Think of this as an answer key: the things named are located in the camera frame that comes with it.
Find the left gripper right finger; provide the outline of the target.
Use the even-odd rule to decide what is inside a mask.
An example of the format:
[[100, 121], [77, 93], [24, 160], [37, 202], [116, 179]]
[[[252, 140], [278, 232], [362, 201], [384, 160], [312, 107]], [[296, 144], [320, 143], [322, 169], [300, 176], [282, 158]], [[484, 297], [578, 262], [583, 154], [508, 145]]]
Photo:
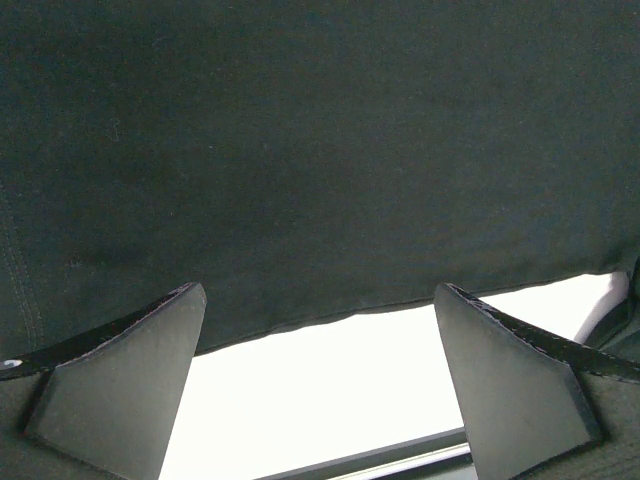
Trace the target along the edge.
[[638, 363], [452, 284], [435, 312], [478, 478], [638, 478]]

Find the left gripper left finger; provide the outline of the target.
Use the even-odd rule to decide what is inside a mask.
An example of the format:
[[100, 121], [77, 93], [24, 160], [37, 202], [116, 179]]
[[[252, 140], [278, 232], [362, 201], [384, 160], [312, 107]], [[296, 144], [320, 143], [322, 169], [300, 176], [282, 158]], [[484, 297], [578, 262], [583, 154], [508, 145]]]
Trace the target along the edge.
[[206, 303], [203, 287], [187, 283], [123, 318], [2, 358], [2, 478], [158, 478]]

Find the black t-shirt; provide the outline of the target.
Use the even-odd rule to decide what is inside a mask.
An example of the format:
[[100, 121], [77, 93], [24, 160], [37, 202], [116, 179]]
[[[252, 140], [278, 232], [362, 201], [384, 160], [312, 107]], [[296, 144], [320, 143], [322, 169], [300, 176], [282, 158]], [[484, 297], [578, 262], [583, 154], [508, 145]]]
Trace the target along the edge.
[[5, 1], [1, 354], [201, 353], [639, 258], [635, 1]]

